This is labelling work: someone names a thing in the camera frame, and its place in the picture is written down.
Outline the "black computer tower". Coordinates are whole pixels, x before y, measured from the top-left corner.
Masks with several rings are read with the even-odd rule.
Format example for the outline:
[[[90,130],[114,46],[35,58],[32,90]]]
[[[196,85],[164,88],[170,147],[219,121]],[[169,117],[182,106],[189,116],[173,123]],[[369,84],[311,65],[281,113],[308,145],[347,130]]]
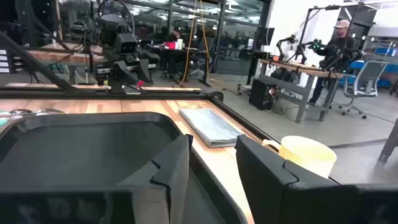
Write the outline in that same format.
[[[265,84],[254,79],[249,94],[249,102],[259,110],[271,110],[274,104],[276,85]]]

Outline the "black metal table frame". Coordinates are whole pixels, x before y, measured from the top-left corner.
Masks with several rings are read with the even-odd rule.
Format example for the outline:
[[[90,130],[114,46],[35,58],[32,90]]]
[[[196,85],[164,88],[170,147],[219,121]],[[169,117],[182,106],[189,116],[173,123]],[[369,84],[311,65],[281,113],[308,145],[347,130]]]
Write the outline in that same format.
[[[100,88],[74,87],[65,80],[57,77],[47,67],[34,59],[28,52],[17,45],[7,34],[0,31],[0,40],[20,56],[35,70],[49,79],[54,87],[36,86],[4,86],[0,87],[0,99],[51,99],[51,100],[208,100],[228,117],[237,121],[251,134],[259,139],[273,140],[274,138],[253,123],[242,117],[223,103],[220,91],[210,93],[189,88],[146,87],[135,93],[108,93]]]

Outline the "light orange mug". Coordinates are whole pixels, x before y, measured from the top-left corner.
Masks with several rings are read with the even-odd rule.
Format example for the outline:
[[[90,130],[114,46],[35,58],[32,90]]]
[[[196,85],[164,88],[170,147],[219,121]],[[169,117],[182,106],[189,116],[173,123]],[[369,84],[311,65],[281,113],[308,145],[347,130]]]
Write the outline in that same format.
[[[285,136],[280,143],[263,140],[262,145],[276,148],[280,157],[326,179],[337,160],[328,146],[303,136]]]

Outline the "black metal leg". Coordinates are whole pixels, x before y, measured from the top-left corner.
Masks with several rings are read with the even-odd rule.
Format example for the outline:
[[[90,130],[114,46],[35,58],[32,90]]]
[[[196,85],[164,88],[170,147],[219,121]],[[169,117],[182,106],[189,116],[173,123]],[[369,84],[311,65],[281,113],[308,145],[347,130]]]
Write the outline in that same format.
[[[379,155],[377,160],[378,163],[385,165],[396,147],[398,147],[398,118],[396,119],[394,127]]]

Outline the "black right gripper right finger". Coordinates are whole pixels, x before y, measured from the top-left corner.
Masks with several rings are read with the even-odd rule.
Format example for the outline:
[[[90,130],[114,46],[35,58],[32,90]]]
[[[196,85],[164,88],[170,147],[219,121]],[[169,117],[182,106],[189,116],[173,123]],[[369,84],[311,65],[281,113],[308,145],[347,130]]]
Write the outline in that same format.
[[[255,224],[332,224],[339,222],[327,187],[334,183],[238,136],[239,176]]]

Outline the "black monitor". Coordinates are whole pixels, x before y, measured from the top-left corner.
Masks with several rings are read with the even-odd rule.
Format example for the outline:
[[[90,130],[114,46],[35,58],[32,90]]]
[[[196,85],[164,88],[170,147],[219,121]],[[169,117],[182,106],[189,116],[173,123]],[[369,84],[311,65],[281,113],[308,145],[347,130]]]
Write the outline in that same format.
[[[274,34],[274,28],[258,27],[254,34],[254,50],[261,50],[263,45],[269,45]]]

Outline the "black device with white labels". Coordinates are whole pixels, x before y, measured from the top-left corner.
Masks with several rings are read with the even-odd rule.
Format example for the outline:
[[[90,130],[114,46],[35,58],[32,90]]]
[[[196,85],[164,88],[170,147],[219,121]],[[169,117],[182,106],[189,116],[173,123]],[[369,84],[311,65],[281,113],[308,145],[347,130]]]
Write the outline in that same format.
[[[0,47],[0,73],[17,73],[24,69],[23,60],[5,47]]]

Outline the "wooden workbench with grey legs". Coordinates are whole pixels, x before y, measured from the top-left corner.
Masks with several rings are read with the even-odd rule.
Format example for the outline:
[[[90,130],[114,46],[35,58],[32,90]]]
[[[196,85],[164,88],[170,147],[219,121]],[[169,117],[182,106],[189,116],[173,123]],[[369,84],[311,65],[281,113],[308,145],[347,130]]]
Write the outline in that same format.
[[[316,69],[315,67],[309,67],[309,66],[301,65],[301,64],[284,63],[284,62],[278,62],[278,61],[274,61],[274,60],[265,60],[265,59],[260,59],[259,62],[262,63],[260,75],[257,78],[259,81],[261,81],[265,84],[268,84],[268,85],[276,85],[278,87],[284,88],[292,93],[296,93],[301,96],[301,99],[296,99],[296,98],[293,98],[292,96],[282,94],[282,97],[285,98],[286,100],[289,100],[290,102],[298,104],[298,111],[297,111],[297,115],[296,115],[296,119],[295,119],[296,123],[301,122],[301,120],[304,116],[304,112],[306,112],[308,110],[317,110],[320,113],[318,120],[323,121],[330,109],[330,105],[331,105],[332,98],[336,91],[338,80],[340,78],[346,78],[348,76],[347,74],[344,74],[344,73],[322,71],[322,70]],[[291,82],[286,82],[286,81],[279,80],[277,78],[268,76],[268,75],[266,75],[266,68],[270,67],[270,66],[275,66],[277,68],[284,68],[288,72],[304,73],[305,75],[308,75],[307,82],[305,83],[305,86],[298,86]],[[323,101],[323,104],[321,106],[314,106],[312,108],[308,108],[307,103],[310,98],[312,86],[314,84],[315,78],[318,78],[318,77],[328,78],[329,82],[330,82],[330,86],[328,87],[328,91],[327,91],[326,97]]]

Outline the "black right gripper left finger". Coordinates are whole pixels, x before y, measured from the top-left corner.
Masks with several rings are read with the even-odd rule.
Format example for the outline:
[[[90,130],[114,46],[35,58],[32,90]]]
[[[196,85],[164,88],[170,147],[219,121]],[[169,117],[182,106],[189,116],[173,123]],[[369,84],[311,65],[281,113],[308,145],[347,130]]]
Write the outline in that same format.
[[[132,187],[134,224],[181,224],[189,178],[191,136],[180,135],[120,181]]]

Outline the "grey office chair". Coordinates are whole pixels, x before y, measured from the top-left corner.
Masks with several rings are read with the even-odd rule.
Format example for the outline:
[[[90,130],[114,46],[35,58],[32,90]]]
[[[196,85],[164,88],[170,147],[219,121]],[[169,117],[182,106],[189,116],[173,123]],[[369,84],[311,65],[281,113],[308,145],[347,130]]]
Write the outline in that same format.
[[[344,77],[343,94],[351,101],[347,104],[337,104],[337,106],[344,110],[342,115],[347,115],[350,111],[357,111],[362,119],[366,119],[368,114],[354,105],[354,100],[358,98],[373,98],[378,96],[377,82],[380,79],[383,71],[387,67],[387,62],[369,60],[365,62],[363,68],[358,72],[354,78],[354,82],[349,84],[349,77]]]

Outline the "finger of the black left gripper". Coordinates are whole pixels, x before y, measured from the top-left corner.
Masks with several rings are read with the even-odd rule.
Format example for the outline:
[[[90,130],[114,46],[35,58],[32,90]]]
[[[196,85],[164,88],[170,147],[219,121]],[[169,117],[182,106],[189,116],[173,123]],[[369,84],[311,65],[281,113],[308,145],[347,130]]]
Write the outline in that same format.
[[[138,65],[138,79],[144,83],[153,84],[151,74],[149,73],[149,60],[140,59]]]
[[[114,62],[108,75],[111,93],[124,93],[124,86],[136,85],[138,79],[133,76],[125,61]]]

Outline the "black background gantry frame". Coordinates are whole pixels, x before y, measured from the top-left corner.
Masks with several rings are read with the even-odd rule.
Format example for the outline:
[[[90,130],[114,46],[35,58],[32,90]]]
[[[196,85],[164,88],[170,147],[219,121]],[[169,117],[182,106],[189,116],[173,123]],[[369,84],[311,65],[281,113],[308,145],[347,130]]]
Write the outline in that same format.
[[[338,9],[347,9],[350,7],[355,7],[355,5],[352,4],[342,4],[342,5],[336,5],[336,4],[332,4],[332,5],[327,5],[327,6],[313,6],[311,8],[308,9],[307,11],[307,15],[304,21],[304,25],[303,25],[303,29],[302,29],[302,33],[300,36],[300,40],[298,42],[298,46],[296,48],[296,56],[295,59],[298,59],[298,56],[301,55],[302,59],[300,61],[301,64],[305,64],[307,57],[305,56],[305,50],[304,50],[304,46],[307,44],[303,43],[304,37],[305,37],[305,33],[307,30],[307,26],[309,21],[311,20],[311,18],[313,18],[314,16],[316,16],[321,10],[325,10],[325,11],[334,11],[334,10],[338,10]]]

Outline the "dark background desk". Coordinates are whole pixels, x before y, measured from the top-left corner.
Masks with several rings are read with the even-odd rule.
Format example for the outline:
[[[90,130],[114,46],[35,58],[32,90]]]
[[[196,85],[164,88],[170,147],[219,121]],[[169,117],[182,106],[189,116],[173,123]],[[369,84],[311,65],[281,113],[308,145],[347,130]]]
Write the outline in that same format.
[[[164,44],[146,44],[152,53],[158,54],[161,61],[162,71],[166,71],[165,77],[171,78],[179,86],[180,82],[188,80],[194,73],[203,74],[199,80],[202,84],[210,87],[207,83],[208,74],[211,70],[212,56],[214,53],[208,49],[206,44],[201,44],[199,49],[185,47],[183,49],[170,49]]]

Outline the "person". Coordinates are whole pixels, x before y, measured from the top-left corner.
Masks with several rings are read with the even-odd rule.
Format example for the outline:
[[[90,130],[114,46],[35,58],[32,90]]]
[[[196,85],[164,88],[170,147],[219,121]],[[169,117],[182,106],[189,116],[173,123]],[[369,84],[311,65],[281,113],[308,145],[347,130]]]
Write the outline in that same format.
[[[324,59],[319,62],[321,68],[327,68],[337,58],[337,49],[339,51],[352,49],[354,46],[354,39],[348,35],[348,28],[350,21],[340,20],[336,23],[334,28],[336,29],[336,36],[333,37],[324,48],[317,48],[314,52],[319,56],[324,56]],[[309,99],[308,104],[315,105],[320,97],[323,88],[323,82],[325,78],[318,77],[317,84],[313,91],[312,97]]]

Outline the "grey cloth napkin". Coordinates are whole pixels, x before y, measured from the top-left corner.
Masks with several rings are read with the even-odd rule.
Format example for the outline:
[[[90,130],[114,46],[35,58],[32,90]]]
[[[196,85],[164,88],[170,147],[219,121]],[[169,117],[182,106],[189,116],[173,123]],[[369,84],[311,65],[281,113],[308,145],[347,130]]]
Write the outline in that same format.
[[[209,108],[182,109],[179,114],[210,148],[233,147],[238,136],[243,135]]]

